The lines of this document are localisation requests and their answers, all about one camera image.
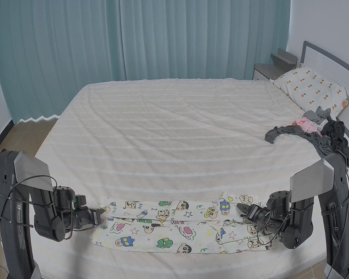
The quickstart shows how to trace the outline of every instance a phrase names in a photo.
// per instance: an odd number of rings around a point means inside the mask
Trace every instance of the curtain fold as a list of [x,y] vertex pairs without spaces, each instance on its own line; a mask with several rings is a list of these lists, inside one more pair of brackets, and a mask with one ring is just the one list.
[[13,121],[60,115],[89,83],[251,79],[285,49],[290,0],[0,0]]
[[126,80],[119,0],[0,0],[0,84],[14,122],[60,115],[87,84]]

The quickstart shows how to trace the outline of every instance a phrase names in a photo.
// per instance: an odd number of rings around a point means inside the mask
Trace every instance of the pink clothing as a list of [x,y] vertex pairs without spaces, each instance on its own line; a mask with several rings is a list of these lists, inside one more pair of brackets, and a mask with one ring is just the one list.
[[318,131],[318,127],[307,118],[299,118],[292,123],[292,125],[298,125],[306,133],[315,133],[317,132],[320,136],[321,133]]

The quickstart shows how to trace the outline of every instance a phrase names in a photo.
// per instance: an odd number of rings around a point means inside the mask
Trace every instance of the pillowcase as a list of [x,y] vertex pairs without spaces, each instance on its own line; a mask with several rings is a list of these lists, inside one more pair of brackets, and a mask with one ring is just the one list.
[[308,65],[286,72],[273,84],[305,112],[315,112],[321,106],[322,109],[330,108],[336,117],[349,105],[349,96],[344,87],[329,81]]

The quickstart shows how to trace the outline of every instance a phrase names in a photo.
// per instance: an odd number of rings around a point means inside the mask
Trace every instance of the mattress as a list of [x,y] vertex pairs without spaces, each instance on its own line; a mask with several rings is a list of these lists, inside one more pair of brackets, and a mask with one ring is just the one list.
[[[36,157],[58,184],[98,207],[102,197],[209,200],[228,191],[267,200],[320,159],[305,139],[264,140],[303,111],[267,81],[142,80],[85,86]],[[294,250],[176,254],[93,245],[93,232],[56,243],[32,230],[43,278],[285,278],[325,258],[318,198],[312,236]]]

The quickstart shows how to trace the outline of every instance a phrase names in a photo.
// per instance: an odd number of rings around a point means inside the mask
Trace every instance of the gray headboard frame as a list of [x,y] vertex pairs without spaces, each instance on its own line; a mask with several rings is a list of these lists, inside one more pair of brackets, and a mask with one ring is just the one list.
[[[338,63],[339,65],[341,65],[342,67],[344,67],[345,69],[347,69],[349,71],[349,64],[348,63],[344,62],[343,60],[336,57],[335,55],[325,51],[324,49],[322,49],[314,44],[311,44],[308,41],[304,41],[304,44],[302,45],[302,54],[301,54],[300,63],[304,63],[304,61],[305,61],[305,52],[306,52],[307,46],[309,48],[312,48],[313,50],[316,50],[317,52],[321,53],[322,55],[326,56],[327,58],[330,58],[331,60],[335,61],[336,63]],[[345,126],[345,133],[349,137],[349,130],[346,128],[346,126]]]

